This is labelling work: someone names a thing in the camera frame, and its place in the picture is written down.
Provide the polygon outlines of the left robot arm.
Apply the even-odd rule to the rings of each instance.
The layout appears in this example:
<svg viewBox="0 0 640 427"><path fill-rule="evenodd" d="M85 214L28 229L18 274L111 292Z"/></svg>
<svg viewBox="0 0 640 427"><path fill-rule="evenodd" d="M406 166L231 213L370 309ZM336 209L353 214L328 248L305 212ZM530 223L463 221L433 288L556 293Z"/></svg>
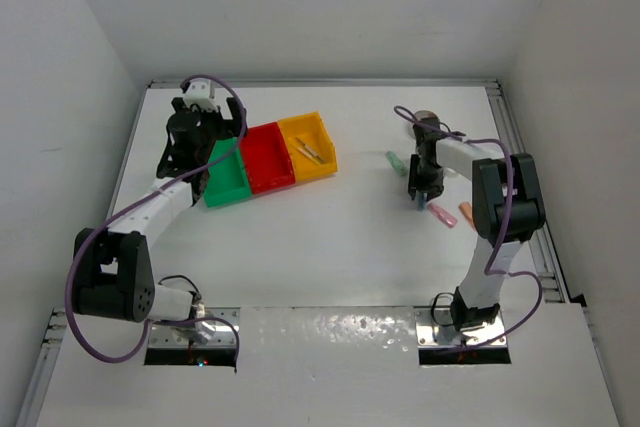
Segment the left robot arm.
<svg viewBox="0 0 640 427"><path fill-rule="evenodd" d="M176 97L167 141L149 191L115 214L108 226L76 237L68 301L75 314L124 320L183 322L197 294L158 284L150 250L181 213L205 193L213 166L236 153L246 111L235 97L224 118L210 100Z"/></svg>

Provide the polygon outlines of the green correction tape case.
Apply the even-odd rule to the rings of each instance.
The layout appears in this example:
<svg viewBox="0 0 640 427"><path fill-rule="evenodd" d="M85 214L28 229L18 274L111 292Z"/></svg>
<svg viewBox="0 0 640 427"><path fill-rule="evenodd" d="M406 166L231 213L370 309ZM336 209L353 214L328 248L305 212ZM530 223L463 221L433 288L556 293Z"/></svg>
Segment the green correction tape case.
<svg viewBox="0 0 640 427"><path fill-rule="evenodd" d="M400 177L406 177L409 173L409 169L407 167L407 165L405 164L405 162L403 160L401 160L397 154L393 151L387 151L385 153L385 157L387 159L387 161L389 162L390 166L393 168L393 170L400 176Z"/></svg>

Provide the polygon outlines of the pink correction tape case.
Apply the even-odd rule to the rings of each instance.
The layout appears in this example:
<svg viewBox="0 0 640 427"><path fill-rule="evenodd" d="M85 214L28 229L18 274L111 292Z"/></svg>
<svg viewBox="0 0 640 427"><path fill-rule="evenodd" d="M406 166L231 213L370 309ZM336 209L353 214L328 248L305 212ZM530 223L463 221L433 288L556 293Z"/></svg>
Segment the pink correction tape case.
<svg viewBox="0 0 640 427"><path fill-rule="evenodd" d="M455 216L436 203L429 203L427 210L448 228L454 228L458 223L458 219Z"/></svg>

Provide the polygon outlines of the orange correction tape case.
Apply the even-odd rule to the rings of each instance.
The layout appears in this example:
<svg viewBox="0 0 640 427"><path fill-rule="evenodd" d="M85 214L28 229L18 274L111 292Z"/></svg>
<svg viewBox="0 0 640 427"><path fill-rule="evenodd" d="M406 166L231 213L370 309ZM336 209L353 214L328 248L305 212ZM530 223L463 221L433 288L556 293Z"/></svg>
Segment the orange correction tape case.
<svg viewBox="0 0 640 427"><path fill-rule="evenodd" d="M462 202L459 204L459 210L463 217L466 219L467 223L473 230L476 230L475 222L473 219L473 208L469 202Z"/></svg>

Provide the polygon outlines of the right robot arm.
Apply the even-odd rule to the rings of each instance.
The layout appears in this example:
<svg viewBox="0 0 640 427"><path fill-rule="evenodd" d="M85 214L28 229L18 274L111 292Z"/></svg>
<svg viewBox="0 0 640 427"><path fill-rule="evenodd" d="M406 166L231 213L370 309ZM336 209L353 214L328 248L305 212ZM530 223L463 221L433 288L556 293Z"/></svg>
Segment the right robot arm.
<svg viewBox="0 0 640 427"><path fill-rule="evenodd" d="M444 193L444 174L452 170L471 182L472 221L477 242L466 276L450 304L458 331L491 323L500 310L504 280L515 277L511 263L522 245L546 222L535 161L511 154L496 139L466 140L440 129L439 119L413 123L407 191L427 205Z"/></svg>

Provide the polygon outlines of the blue thin pen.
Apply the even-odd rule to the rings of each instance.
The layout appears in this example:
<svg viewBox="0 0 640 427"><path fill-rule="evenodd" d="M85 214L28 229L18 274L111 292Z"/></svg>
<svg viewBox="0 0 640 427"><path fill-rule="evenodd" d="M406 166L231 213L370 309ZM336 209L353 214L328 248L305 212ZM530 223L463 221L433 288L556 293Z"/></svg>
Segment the blue thin pen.
<svg viewBox="0 0 640 427"><path fill-rule="evenodd" d="M305 156L306 158L310 159L312 162L315 161L316 159L308 152L306 151L304 148L299 147L299 146L295 146L296 150L298 152L300 152L303 156Z"/></svg>

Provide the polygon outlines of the yellow highlighter pen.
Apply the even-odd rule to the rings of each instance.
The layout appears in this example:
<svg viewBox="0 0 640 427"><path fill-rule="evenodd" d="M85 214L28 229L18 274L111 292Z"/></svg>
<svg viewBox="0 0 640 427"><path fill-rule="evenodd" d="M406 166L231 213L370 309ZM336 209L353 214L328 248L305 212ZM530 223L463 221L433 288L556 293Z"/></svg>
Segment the yellow highlighter pen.
<svg viewBox="0 0 640 427"><path fill-rule="evenodd" d="M319 164L324 164L325 163L324 159L320 156L320 154L318 152L316 152L310 145L305 143L299 137L296 137L295 140L299 144L299 147L304 148L306 151L308 151L316 159L315 160L316 162L318 162Z"/></svg>

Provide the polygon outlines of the grey wide tape roll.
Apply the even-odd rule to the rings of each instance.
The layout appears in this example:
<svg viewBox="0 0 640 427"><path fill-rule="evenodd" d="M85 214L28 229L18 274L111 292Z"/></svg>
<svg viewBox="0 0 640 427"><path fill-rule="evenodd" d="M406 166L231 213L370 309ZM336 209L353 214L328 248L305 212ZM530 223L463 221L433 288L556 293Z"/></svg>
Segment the grey wide tape roll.
<svg viewBox="0 0 640 427"><path fill-rule="evenodd" d="M430 133L438 133L440 131L440 119L434 112L420 110L416 111L414 116L417 120L412 127L415 139Z"/></svg>

